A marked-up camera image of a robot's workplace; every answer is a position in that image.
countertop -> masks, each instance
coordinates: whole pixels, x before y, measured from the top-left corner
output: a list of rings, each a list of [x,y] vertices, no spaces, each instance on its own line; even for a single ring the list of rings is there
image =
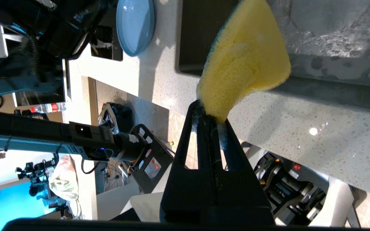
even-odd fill
[[[82,76],[185,115],[199,77],[176,71],[182,1],[154,5],[153,39],[139,57],[106,60],[91,57],[87,47],[75,63]],[[370,111],[259,92],[239,102],[228,119],[240,140],[370,192]]]

tile floor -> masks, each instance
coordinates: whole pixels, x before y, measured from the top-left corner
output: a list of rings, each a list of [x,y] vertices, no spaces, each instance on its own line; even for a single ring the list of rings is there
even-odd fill
[[[126,104],[133,110],[134,123],[143,123],[154,134],[159,136],[167,143],[173,142],[172,150],[175,152],[181,137],[181,131],[185,122],[185,116],[166,108],[160,107],[142,98],[138,98],[129,93],[123,92],[107,84],[96,82],[98,113],[101,111],[102,104],[115,102]],[[198,168],[196,133],[191,133],[188,147],[186,166],[190,169]],[[370,228],[370,193],[366,199],[358,206],[357,213],[363,228]]]

sponge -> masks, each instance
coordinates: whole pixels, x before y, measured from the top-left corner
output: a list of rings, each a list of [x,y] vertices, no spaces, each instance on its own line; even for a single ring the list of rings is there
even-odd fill
[[[285,43],[265,0],[244,0],[211,47],[197,95],[207,114],[224,122],[251,92],[283,83],[291,72]]]

blue plate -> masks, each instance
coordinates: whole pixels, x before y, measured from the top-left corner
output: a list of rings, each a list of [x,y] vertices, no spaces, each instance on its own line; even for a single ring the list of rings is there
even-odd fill
[[[131,57],[139,55],[151,42],[155,27],[152,0],[119,0],[116,30],[119,43]]]

gray sink basin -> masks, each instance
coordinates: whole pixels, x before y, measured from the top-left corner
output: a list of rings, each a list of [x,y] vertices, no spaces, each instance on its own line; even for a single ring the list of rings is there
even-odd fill
[[[180,72],[200,76],[238,0],[184,0]],[[272,91],[370,109],[370,0],[268,0],[292,64]]]

